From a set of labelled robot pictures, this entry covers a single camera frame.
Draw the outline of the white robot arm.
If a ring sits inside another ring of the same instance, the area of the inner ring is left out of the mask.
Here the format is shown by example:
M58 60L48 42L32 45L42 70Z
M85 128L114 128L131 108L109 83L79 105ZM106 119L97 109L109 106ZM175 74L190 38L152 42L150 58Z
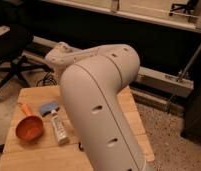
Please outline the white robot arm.
M74 51L60 42L45 60L58 73L63 106L94 171L153 171L117 97L137 78L134 48L108 44Z

